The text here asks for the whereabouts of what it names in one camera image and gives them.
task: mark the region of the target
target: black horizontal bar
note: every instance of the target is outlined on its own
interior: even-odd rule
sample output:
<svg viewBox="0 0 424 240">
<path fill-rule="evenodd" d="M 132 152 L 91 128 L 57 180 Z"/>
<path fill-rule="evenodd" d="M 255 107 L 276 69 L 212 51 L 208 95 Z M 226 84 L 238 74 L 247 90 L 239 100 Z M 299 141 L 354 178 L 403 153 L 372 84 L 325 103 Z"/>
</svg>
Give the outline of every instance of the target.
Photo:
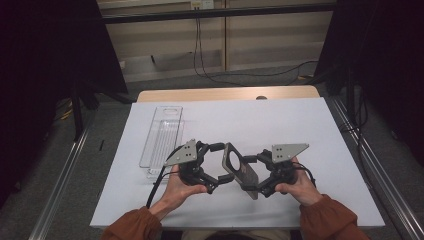
<svg viewBox="0 0 424 240">
<path fill-rule="evenodd" d="M 307 12 L 328 12 L 333 11 L 337 7 L 337 3 L 320 3 L 320 4 L 302 4 L 288 5 L 278 7 L 261 7 L 261 8 L 222 8 L 208 10 L 191 10 L 165 13 L 151 14 L 133 14 L 133 15 L 105 15 L 100 20 L 105 24 L 116 23 L 133 23 L 133 22 L 153 22 L 166 20 L 182 20 L 197 18 L 215 18 L 215 17 L 235 17 L 235 16 L 252 16 L 252 15 L 268 15 L 268 14 L 284 14 L 284 13 L 307 13 Z"/>
</svg>

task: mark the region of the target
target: power outlet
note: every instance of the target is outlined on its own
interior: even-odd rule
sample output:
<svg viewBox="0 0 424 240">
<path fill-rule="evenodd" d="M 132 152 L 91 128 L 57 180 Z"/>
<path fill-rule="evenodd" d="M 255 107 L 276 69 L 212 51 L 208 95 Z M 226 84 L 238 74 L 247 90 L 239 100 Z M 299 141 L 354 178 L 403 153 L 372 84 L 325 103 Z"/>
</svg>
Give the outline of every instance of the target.
<svg viewBox="0 0 424 240">
<path fill-rule="evenodd" d="M 202 9 L 214 9 L 213 0 L 203 0 L 202 1 Z"/>
<path fill-rule="evenodd" d="M 203 9 L 202 1 L 191 1 L 191 10 Z"/>
</svg>

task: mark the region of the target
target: person's right hand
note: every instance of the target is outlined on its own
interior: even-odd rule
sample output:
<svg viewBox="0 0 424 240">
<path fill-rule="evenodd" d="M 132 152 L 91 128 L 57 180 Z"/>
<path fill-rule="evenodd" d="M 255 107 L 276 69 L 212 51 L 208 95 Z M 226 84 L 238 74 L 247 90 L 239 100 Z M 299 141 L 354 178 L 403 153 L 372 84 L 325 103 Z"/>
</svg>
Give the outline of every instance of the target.
<svg viewBox="0 0 424 240">
<path fill-rule="evenodd" d="M 296 166 L 299 161 L 296 157 L 292 159 Z M 290 193 L 300 204 L 303 206 L 310 206 L 323 198 L 323 196 L 314 187 L 311 180 L 304 170 L 296 170 L 297 181 L 295 184 L 290 185 L 287 183 L 280 183 L 275 186 L 276 192 Z"/>
</svg>

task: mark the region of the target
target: round hole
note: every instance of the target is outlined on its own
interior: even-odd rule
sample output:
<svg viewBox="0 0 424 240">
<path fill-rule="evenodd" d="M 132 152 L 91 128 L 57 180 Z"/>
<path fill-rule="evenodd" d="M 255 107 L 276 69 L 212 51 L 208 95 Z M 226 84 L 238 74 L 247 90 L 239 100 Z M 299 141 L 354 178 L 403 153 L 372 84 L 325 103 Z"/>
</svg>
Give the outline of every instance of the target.
<svg viewBox="0 0 424 240">
<path fill-rule="evenodd" d="M 234 170 L 235 171 L 240 170 L 240 160 L 237 154 L 235 154 L 235 152 L 230 152 L 229 157 L 230 157 L 231 166 L 233 166 Z"/>
</svg>

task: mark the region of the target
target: white tabletop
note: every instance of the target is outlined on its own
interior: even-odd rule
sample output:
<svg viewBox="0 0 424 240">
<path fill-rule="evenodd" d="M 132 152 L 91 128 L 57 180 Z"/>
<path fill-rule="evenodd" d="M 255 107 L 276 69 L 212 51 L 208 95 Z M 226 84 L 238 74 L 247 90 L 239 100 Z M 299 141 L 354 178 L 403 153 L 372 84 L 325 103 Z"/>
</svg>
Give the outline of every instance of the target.
<svg viewBox="0 0 424 240">
<path fill-rule="evenodd" d="M 204 143 L 231 142 L 242 155 L 271 149 L 272 144 L 308 143 L 310 147 L 298 159 L 312 171 L 318 190 L 354 211 L 359 226 L 384 225 L 324 99 L 305 98 L 133 104 L 91 226 L 106 227 L 125 212 L 145 205 L 152 184 L 139 161 L 157 106 L 184 108 L 183 143 L 192 138 Z M 222 152 L 209 153 L 202 167 L 217 177 L 226 173 L 221 162 Z M 251 166 L 260 181 L 269 176 L 263 164 Z M 153 202 L 164 187 L 159 187 Z M 165 229 L 292 229 L 299 227 L 298 207 L 292 196 L 279 193 L 269 198 L 259 194 L 258 200 L 252 200 L 233 181 L 212 195 L 190 197 L 162 225 Z"/>
</svg>

